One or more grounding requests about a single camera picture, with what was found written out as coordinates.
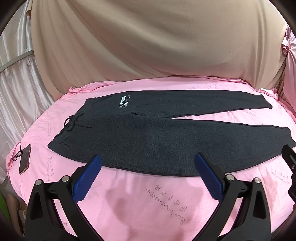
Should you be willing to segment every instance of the green object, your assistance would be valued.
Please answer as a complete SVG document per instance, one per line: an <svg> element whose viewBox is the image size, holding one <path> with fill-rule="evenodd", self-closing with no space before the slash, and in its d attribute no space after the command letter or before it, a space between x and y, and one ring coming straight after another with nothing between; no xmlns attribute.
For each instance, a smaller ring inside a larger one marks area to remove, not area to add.
<svg viewBox="0 0 296 241"><path fill-rule="evenodd" d="M7 221L9 223L11 223L10 220L10 216L9 216L9 212L8 212L8 208L5 202L4 197L2 196L2 194L0 193L0 210L2 211L2 213L4 214L5 218L7 219Z"/></svg>

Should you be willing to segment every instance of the drawstring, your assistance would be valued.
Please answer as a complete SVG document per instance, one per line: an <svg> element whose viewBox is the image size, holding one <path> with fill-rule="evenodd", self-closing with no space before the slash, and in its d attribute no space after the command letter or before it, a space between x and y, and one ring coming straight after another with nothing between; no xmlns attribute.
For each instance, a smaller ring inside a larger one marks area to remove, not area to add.
<svg viewBox="0 0 296 241"><path fill-rule="evenodd" d="M80 125L80 124L77 123L77 119L78 119L79 117L81 117L81 116L83 116L83 113L77 115L76 117L74 117L73 115L70 115L70 116L65 120L63 129L62 129L62 130L60 131L60 133L57 134L54 138L58 137L58 136L59 136L60 134L62 134L64 131L68 131L68 132L70 132L71 130L74 129L74 126L75 126L75 125L77 125L77 126L81 126L81 127L86 127L86 128L91 128L91 126L84 126L84 125Z"/></svg>

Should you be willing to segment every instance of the pink tablecloth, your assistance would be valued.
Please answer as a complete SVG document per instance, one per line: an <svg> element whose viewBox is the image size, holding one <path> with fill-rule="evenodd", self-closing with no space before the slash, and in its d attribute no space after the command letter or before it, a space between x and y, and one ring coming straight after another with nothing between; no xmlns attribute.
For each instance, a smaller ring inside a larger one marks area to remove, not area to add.
<svg viewBox="0 0 296 241"><path fill-rule="evenodd" d="M30 167L22 175L18 173L20 158L16 162L11 161L19 147L16 145L10 152L7 157L7 169L13 188L28 203L37 179L43 179L45 182L58 181L62 176L71 175L77 167L83 165L59 156L49 150L47 145L62 129L65 119L76 113L87 98L122 91L187 89L236 90L263 94L273 108L182 118L287 126L292 132L292 138L296 140L296 125L277 102L277 95L267 90L256 91L241 80L167 77L124 83L93 83L70 90L31 126L21 141L23 148L29 143L32 145ZM272 231L292 211L293 201L287 194L291 186L291 174L280 156L248 170L234 173L240 180L251 181L254 177L262 180L271 212ZM214 211L217 201L211 198L200 177L153 176L102 167L86 198L78 204L89 222L106 241L186 241L192 240L201 230ZM222 233L231 228L238 208L239 201ZM57 210L66 230L73 233L58 203Z"/></svg>

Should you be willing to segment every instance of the eyeglasses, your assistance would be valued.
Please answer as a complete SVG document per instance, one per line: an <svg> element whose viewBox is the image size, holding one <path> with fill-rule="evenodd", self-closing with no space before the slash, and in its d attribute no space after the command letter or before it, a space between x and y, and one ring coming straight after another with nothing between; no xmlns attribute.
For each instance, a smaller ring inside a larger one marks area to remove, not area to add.
<svg viewBox="0 0 296 241"><path fill-rule="evenodd" d="M12 160L13 160L13 161L16 161L17 158L20 157L21 155L22 155L22 147L20 146L20 151L17 152L17 153L13 156Z"/></svg>

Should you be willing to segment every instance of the white logo print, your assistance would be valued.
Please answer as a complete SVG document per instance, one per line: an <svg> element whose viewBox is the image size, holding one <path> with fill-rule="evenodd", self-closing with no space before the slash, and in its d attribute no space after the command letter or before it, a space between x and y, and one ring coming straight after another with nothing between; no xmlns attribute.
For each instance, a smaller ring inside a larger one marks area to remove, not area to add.
<svg viewBox="0 0 296 241"><path fill-rule="evenodd" d="M119 108L124 109L128 105L128 101L130 97L131 97L130 95L122 96L119 104Z"/></svg>

